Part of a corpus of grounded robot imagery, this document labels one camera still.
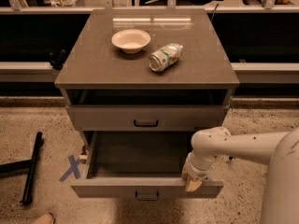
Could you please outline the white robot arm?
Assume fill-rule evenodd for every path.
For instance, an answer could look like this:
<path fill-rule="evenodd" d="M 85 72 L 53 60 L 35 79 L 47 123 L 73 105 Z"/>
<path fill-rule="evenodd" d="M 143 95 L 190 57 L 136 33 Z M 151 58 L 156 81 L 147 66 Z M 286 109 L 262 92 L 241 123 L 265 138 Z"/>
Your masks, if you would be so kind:
<path fill-rule="evenodd" d="M 232 135 L 224 127 L 195 133 L 192 152 L 181 177 L 185 190 L 194 192 L 207 178 L 220 155 L 264 164 L 268 167 L 261 224 L 299 224 L 299 129 L 280 133 Z"/>

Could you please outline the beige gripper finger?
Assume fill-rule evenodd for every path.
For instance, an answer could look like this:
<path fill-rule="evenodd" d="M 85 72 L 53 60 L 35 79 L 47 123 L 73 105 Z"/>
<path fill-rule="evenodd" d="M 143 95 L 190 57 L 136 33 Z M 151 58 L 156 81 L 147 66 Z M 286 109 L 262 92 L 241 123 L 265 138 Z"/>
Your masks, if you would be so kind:
<path fill-rule="evenodd" d="M 196 190 L 198 190 L 201 187 L 201 185 L 202 185 L 201 180 L 193 179 L 192 177 L 190 177 L 188 175 L 185 191 L 186 192 L 195 192 Z"/>

